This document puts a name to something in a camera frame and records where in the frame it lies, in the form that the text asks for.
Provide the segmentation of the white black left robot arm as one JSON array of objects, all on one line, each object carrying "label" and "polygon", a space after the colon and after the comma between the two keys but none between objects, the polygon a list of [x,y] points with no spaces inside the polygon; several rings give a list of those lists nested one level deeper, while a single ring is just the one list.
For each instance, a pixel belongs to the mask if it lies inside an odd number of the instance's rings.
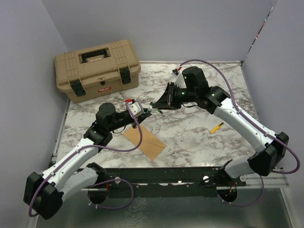
[{"label": "white black left robot arm", "polygon": [[112,131],[131,124],[141,130],[140,123],[151,116],[152,107],[143,108],[140,102],[128,99],[126,110],[117,112],[112,103],[103,103],[95,115],[95,121],[79,143],[61,160],[40,174],[33,172],[27,180],[23,201],[28,204],[30,217],[49,219],[61,208],[63,202],[88,186],[96,188],[104,184],[104,169],[88,165],[77,170],[102,149],[109,150]]}]

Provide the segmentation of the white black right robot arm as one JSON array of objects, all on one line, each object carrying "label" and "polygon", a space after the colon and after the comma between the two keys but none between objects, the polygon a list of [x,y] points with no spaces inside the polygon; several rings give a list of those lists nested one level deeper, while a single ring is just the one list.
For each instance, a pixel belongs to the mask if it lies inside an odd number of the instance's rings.
[{"label": "white black right robot arm", "polygon": [[289,137],[266,128],[245,111],[237,111],[230,95],[219,86],[209,86],[202,69],[191,66],[179,74],[185,88],[168,83],[164,94],[152,106],[160,110],[177,110],[183,103],[195,102],[198,107],[222,119],[241,134],[255,153],[227,162],[218,174],[219,182],[228,186],[241,175],[257,173],[268,176],[285,156]]}]

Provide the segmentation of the brown paper envelope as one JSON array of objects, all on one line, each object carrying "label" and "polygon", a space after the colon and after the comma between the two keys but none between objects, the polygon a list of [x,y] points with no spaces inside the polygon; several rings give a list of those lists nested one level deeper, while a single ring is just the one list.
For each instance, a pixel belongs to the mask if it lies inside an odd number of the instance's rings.
[{"label": "brown paper envelope", "polygon": [[[151,161],[166,148],[166,145],[160,141],[153,133],[141,125],[142,143],[138,149],[146,155]],[[138,128],[128,128],[123,135],[133,144],[137,145],[140,140],[140,133]]]}]

